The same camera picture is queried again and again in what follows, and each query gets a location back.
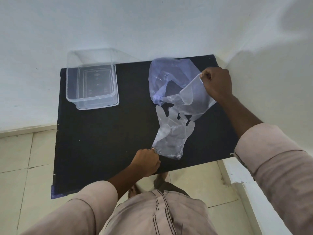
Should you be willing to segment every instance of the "leg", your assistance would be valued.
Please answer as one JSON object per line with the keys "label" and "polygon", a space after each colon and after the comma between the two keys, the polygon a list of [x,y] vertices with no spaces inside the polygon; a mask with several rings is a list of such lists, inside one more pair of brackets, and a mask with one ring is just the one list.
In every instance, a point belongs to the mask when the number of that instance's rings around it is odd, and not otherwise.
{"label": "leg", "polygon": [[186,196],[189,196],[184,190],[178,188],[177,186],[174,186],[172,183],[166,182],[165,178],[167,177],[167,175],[168,175],[168,172],[158,174],[157,178],[153,182],[155,189],[158,189],[162,193],[165,190],[168,190],[168,191],[176,191]]}

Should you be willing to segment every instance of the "shirt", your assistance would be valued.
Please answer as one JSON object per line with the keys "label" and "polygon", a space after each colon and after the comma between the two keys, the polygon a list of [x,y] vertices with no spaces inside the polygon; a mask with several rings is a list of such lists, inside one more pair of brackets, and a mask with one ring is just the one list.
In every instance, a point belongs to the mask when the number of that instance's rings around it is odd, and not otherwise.
{"label": "shirt", "polygon": [[[293,234],[313,231],[313,157],[277,126],[258,124],[239,139],[234,155],[249,170]],[[22,233],[217,234],[204,202],[178,192],[145,192],[117,206],[115,187],[97,181]]]}

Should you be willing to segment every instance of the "transparent plastic box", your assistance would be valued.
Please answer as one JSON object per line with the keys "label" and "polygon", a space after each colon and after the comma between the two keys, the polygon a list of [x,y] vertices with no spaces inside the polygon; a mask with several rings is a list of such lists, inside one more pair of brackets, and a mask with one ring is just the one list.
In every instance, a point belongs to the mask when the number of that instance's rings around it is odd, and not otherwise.
{"label": "transparent plastic box", "polygon": [[67,56],[66,98],[79,110],[119,104],[116,63],[139,60],[113,48],[71,51]]}

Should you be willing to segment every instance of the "black table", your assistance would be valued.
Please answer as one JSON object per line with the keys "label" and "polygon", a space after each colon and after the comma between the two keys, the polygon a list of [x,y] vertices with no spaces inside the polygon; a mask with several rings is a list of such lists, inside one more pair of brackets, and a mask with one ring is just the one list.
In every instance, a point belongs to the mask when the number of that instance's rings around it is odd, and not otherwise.
{"label": "black table", "polygon": [[[214,55],[189,59],[201,71],[217,66]],[[95,110],[78,110],[67,101],[66,69],[61,69],[52,194],[75,193],[107,180],[126,168],[138,149],[151,147],[160,126],[149,94],[150,63],[117,64],[119,105]],[[182,158],[161,156],[158,173],[230,157],[238,138],[218,103],[195,123]]]}

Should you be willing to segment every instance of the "plastic glove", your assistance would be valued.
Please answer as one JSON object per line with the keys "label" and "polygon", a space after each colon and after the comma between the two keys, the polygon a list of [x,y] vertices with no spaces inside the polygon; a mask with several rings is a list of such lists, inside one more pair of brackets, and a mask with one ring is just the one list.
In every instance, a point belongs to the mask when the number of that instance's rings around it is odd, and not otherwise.
{"label": "plastic glove", "polygon": [[155,152],[168,158],[180,159],[187,138],[194,131],[195,123],[180,114],[177,119],[178,111],[172,107],[169,108],[168,117],[166,117],[161,106],[156,106],[156,113],[159,119],[160,128],[152,144]]}

